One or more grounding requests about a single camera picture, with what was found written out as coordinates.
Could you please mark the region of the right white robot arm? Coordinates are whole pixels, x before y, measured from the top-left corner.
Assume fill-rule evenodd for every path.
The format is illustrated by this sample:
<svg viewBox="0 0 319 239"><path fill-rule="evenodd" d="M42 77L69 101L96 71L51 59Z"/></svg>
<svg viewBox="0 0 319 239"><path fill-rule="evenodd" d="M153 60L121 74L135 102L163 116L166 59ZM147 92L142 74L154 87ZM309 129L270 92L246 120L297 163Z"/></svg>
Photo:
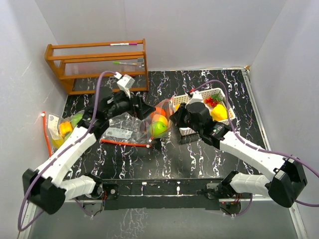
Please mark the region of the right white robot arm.
<svg viewBox="0 0 319 239"><path fill-rule="evenodd" d="M206 144L238 157L260 172L260 175L249 175L232 171L214 189L208 190L210 194L229 198L242 193L259 194L289 208L308 183L299 162L266 153L258 146L249 146L247 140L239 140L229 125L212 119L204 103L183 103L170 120L179 128L192 129Z"/></svg>

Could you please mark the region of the light green cabbage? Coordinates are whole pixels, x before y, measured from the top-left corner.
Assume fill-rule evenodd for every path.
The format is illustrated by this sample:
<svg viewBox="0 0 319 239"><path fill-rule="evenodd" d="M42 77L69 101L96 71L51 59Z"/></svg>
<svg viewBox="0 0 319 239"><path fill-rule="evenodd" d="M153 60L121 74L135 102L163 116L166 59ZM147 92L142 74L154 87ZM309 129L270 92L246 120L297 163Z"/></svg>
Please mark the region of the light green cabbage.
<svg viewBox="0 0 319 239"><path fill-rule="evenodd" d="M76 125L77 125L78 122L82 119L82 117L83 117L83 114L82 114L82 113L77 113L77 114L75 114L75 115L73 115L73 116L71 117L71 125L72 125L73 128L76 127Z"/></svg>

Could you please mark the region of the green lime fruit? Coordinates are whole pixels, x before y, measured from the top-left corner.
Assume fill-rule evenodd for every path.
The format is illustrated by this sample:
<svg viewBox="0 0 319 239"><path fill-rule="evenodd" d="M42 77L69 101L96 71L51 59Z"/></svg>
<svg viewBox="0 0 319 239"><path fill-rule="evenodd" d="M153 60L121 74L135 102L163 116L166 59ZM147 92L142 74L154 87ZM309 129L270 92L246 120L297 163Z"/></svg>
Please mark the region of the green lime fruit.
<svg viewBox="0 0 319 239"><path fill-rule="evenodd" d="M161 138L166 135L167 126L162 122L153 122L149 127L149 131L152 138Z"/></svg>

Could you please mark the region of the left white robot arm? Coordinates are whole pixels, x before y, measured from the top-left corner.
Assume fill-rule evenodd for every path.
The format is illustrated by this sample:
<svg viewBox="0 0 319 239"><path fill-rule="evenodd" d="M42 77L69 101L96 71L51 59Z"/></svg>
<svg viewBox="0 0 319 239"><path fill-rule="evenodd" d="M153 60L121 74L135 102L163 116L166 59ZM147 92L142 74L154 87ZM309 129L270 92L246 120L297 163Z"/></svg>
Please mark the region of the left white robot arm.
<svg viewBox="0 0 319 239"><path fill-rule="evenodd" d="M84 114L63 145L36 170L27 169L22 175L25 199L55 214L66 200L82 195L93 199L103 193L103 186L95 176L81 176L64 180L69 169L80 156L98 141L109 127L109 120L128 113L144 120L155 111L143 97L131 92L113 93L108 87L96 92L94 105Z"/></svg>

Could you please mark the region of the clear red zip bag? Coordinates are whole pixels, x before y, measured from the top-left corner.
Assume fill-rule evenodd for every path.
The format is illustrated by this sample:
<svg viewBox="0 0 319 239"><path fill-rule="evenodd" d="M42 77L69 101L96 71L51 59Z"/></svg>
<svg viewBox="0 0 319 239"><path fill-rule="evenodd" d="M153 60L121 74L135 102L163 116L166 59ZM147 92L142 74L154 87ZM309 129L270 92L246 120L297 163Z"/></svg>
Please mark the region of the clear red zip bag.
<svg viewBox="0 0 319 239"><path fill-rule="evenodd" d="M73 129L82 119L83 114L84 110L81 110L70 117L62 118L48 112L41 113L44 139L49 157L68 139Z"/></svg>

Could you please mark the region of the yellow bell pepper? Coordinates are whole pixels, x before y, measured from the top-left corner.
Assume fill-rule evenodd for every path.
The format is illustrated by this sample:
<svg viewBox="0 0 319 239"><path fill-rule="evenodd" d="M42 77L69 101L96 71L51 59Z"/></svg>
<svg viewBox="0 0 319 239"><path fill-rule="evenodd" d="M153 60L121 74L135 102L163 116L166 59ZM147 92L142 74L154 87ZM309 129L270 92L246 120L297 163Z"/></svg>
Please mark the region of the yellow bell pepper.
<svg viewBox="0 0 319 239"><path fill-rule="evenodd" d="M68 133L73 131L71 122L65 121L59 125L59 134L61 137L65 137Z"/></svg>

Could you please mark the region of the orange fruit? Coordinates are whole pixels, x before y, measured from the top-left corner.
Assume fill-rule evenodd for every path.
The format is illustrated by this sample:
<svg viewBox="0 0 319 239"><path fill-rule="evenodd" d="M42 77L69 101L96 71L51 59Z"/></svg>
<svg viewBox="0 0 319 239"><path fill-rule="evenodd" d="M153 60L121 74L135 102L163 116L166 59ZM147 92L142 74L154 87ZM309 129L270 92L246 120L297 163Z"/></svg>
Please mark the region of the orange fruit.
<svg viewBox="0 0 319 239"><path fill-rule="evenodd" d="M167 118L160 114L155 114L152 118L152 122L162 122L165 126L168 126Z"/></svg>

